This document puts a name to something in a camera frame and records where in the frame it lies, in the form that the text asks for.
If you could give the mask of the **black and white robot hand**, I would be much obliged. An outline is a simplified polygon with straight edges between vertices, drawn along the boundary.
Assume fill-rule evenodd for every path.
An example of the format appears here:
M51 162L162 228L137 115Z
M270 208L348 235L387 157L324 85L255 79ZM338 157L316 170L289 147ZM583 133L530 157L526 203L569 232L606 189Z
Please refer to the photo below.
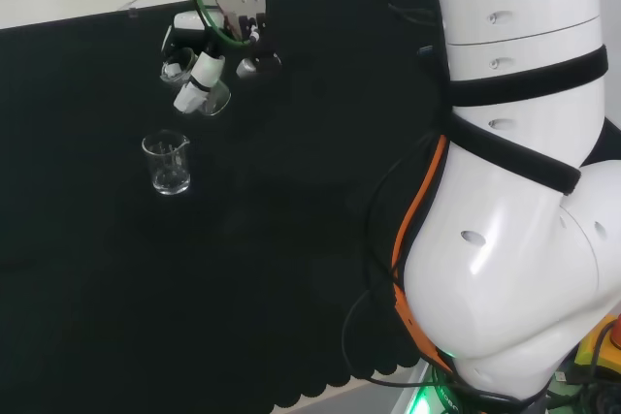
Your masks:
M161 47L160 79L177 91L174 108L183 114L220 113L231 99L224 82L226 60L239 53L241 80L276 74L282 66L268 31L266 0L192 0L175 15Z

